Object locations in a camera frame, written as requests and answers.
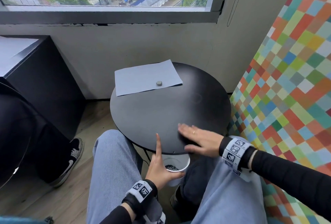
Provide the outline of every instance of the wooden floor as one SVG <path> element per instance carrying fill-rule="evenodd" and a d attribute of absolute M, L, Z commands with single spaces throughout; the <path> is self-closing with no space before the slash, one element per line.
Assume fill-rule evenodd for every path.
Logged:
<path fill-rule="evenodd" d="M 53 216 L 56 224 L 83 224 L 92 174 L 92 148 L 95 140 L 106 130 L 116 129 L 110 114 L 109 101 L 91 102 L 86 106 L 77 137 L 83 139 L 85 149 L 80 161 L 67 181 L 58 189 L 40 180 L 31 166 L 20 167 L 13 178 L 0 189 L 0 215 L 44 219 Z M 143 150 L 136 147 L 148 161 Z M 148 169 L 143 163 L 142 177 Z M 165 187 L 159 192 L 159 201 L 167 217 L 167 224 L 178 223 L 169 200 L 175 188 Z"/>

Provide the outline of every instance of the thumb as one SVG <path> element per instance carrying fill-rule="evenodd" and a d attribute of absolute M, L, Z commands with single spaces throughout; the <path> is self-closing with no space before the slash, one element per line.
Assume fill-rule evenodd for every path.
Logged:
<path fill-rule="evenodd" d="M 198 147 L 196 145 L 186 145 L 185 151 L 193 152 L 195 154 L 201 154 L 201 155 L 203 155 L 203 153 L 204 153 L 204 149 L 202 147 Z"/>
<path fill-rule="evenodd" d="M 184 175 L 185 175 L 185 172 L 177 172 L 177 173 L 170 172 L 171 180 L 182 178 L 182 177 L 184 177 Z"/>

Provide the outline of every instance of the gray window frame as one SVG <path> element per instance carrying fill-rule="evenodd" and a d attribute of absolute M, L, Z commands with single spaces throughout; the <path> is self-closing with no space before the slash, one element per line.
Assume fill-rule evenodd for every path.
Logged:
<path fill-rule="evenodd" d="M 202 7 L 6 6 L 0 24 L 216 23 L 223 0 Z"/>

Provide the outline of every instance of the mosaic wall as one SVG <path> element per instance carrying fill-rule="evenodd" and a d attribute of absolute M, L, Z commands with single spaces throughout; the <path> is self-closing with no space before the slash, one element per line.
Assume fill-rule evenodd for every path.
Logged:
<path fill-rule="evenodd" d="M 331 0 L 287 0 L 231 96 L 230 134 L 331 176 Z M 269 223 L 329 223 L 263 181 Z"/>

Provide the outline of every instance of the sheet of paper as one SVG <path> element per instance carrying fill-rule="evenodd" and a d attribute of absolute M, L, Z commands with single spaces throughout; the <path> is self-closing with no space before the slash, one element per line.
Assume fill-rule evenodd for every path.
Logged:
<path fill-rule="evenodd" d="M 11 63 L 10 59 L 36 42 L 34 38 L 6 38 L 0 36 L 0 66 Z"/>
<path fill-rule="evenodd" d="M 139 93 L 182 84 L 171 60 L 115 71 L 116 96 Z"/>

